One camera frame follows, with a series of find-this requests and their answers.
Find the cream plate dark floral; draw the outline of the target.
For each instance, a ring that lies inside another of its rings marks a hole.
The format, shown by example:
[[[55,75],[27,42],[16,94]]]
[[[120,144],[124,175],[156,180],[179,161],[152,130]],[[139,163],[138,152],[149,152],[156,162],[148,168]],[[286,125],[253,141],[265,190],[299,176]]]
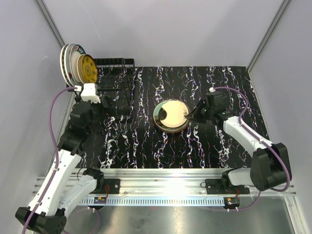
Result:
[[[187,123],[188,106],[177,99],[167,99],[160,102],[154,109],[153,119],[157,126],[173,129]]]

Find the small cream floral plate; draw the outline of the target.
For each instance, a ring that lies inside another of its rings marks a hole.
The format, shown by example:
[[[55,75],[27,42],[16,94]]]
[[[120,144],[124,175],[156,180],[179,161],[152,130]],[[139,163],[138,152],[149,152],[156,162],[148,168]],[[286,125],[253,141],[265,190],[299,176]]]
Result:
[[[83,73],[82,73],[82,59],[83,59],[83,57],[84,57],[84,55],[80,55],[78,60],[77,60],[78,78],[82,84],[84,83],[84,77],[83,77]]]

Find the yellow patterned small plate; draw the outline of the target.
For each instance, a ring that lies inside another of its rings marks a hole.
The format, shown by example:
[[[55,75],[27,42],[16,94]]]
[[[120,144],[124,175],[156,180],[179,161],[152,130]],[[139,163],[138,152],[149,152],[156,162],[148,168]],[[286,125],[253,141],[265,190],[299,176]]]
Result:
[[[83,55],[82,62],[82,75],[85,83],[96,83],[98,79],[98,69],[95,60],[90,55]]]

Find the white plate watermelon pattern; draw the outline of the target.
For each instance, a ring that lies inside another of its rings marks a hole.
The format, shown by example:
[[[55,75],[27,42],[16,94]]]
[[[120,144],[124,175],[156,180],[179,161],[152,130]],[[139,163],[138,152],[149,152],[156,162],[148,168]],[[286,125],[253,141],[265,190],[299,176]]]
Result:
[[[74,46],[73,43],[66,45],[64,49],[64,56],[63,56],[63,62],[64,62],[64,71],[65,71],[65,77],[68,80],[68,85],[75,86],[75,83],[72,80],[72,74],[70,70],[70,52],[72,47]]]

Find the white plate dark green rim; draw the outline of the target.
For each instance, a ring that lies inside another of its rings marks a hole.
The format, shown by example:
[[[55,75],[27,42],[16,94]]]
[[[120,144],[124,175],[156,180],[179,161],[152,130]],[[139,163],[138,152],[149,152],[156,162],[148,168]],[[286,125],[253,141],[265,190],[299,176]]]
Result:
[[[81,81],[78,77],[77,62],[81,55],[85,55],[86,52],[79,44],[74,44],[69,52],[69,76],[75,85],[80,85]]]

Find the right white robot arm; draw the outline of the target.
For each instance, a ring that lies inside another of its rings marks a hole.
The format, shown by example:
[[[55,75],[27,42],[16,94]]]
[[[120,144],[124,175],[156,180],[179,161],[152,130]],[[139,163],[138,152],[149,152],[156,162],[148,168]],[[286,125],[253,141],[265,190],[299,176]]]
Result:
[[[208,92],[206,98],[185,117],[198,123],[210,121],[234,138],[252,157],[249,168],[222,173],[221,189],[225,193],[231,194],[239,186],[254,186],[261,192],[288,189],[292,176],[287,147],[283,143],[272,143],[246,125],[241,116],[225,107],[220,92]]]

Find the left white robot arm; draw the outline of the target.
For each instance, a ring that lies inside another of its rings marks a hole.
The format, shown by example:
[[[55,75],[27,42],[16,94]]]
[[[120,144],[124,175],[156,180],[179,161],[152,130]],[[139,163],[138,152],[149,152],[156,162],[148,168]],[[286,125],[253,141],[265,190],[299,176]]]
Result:
[[[87,168],[78,182],[66,193],[65,185],[89,147],[92,135],[104,116],[100,103],[80,101],[74,104],[64,133],[59,139],[56,156],[41,188],[26,207],[19,207],[16,219],[27,230],[38,234],[60,234],[73,209],[91,192],[105,188],[104,174]]]

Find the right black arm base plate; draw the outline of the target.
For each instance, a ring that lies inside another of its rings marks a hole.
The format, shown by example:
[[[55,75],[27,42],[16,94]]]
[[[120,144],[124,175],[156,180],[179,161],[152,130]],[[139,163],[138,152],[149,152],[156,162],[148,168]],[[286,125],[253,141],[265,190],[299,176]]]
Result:
[[[248,195],[250,189],[244,185],[230,186],[221,179],[206,179],[204,188],[208,195]]]

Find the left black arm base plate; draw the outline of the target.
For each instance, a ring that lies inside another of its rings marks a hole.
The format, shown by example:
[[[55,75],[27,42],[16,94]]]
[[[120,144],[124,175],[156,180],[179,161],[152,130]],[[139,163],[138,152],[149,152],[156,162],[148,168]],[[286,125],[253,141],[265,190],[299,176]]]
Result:
[[[120,179],[117,178],[109,178],[104,180],[104,187],[101,190],[93,191],[91,194],[106,194],[108,192],[109,195],[118,195],[120,191]]]

